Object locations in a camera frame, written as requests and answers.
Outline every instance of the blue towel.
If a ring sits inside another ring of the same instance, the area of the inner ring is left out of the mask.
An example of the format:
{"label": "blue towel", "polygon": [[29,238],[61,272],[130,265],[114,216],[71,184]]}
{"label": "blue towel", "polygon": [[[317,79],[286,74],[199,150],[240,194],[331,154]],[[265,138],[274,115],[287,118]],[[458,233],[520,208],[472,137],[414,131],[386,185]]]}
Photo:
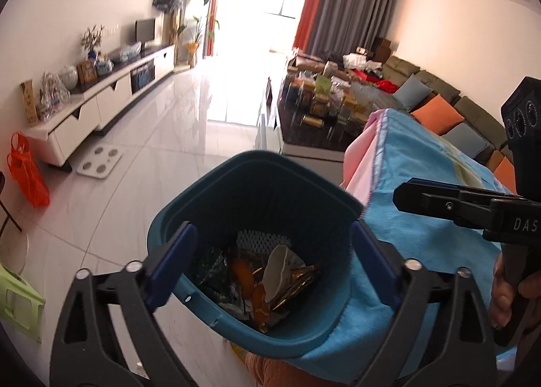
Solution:
{"label": "blue towel", "polygon": [[[380,120],[374,190],[364,219],[377,238],[394,244],[405,259],[414,257],[429,270],[448,273],[461,266],[470,268],[488,306],[499,245],[484,240],[480,231],[457,227],[450,221],[399,212],[392,202],[393,192],[412,177],[507,190],[488,169],[413,118],[389,109]],[[351,299],[326,342],[301,358],[288,360],[320,378],[346,384],[365,368],[393,314],[380,303],[355,255],[351,278]],[[436,312],[437,306],[431,306],[402,375],[411,373],[421,361]]]}

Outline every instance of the cabinet drawer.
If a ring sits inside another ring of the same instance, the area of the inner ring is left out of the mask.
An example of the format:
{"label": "cabinet drawer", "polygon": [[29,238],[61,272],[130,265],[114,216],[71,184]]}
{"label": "cabinet drawer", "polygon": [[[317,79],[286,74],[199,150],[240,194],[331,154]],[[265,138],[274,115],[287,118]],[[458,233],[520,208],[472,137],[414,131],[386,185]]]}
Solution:
{"label": "cabinet drawer", "polygon": [[175,67],[175,48],[167,48],[159,53],[154,59],[156,80],[171,72]]}
{"label": "cabinet drawer", "polygon": [[98,103],[96,97],[93,97],[60,123],[52,133],[67,159],[98,125]]}
{"label": "cabinet drawer", "polygon": [[132,96],[130,74],[107,86],[96,95],[99,109],[99,124],[103,128],[122,111]]}

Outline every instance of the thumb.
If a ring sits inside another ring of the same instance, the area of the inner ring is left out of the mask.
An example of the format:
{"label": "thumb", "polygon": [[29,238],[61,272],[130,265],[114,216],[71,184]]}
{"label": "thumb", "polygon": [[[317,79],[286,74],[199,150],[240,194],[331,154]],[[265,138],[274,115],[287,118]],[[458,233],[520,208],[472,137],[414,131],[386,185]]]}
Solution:
{"label": "thumb", "polygon": [[524,298],[541,297],[541,271],[526,277],[519,285],[518,292]]}

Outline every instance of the curtain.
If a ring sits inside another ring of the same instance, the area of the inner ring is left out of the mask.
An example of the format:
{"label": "curtain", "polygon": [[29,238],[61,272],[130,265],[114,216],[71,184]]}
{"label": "curtain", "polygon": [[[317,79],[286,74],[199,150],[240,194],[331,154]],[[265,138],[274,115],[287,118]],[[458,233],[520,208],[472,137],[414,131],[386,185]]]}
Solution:
{"label": "curtain", "polygon": [[395,0],[321,0],[305,52],[340,55],[370,49],[385,36]]}
{"label": "curtain", "polygon": [[[207,32],[215,31],[216,26],[216,11],[218,10],[218,0],[210,0],[207,16]],[[208,34],[205,35],[205,44],[203,47],[203,56],[214,54],[214,40],[212,40]]]}
{"label": "curtain", "polygon": [[305,0],[293,47],[306,50],[321,0]]}

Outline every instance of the monitor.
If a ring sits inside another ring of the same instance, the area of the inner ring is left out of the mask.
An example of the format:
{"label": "monitor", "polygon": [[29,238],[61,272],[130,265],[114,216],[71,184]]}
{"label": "monitor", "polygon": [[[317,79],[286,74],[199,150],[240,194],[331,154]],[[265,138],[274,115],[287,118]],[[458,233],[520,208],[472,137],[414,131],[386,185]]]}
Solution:
{"label": "monitor", "polygon": [[156,19],[143,19],[135,22],[135,41],[141,42],[141,50],[144,50],[146,42],[154,40]]}

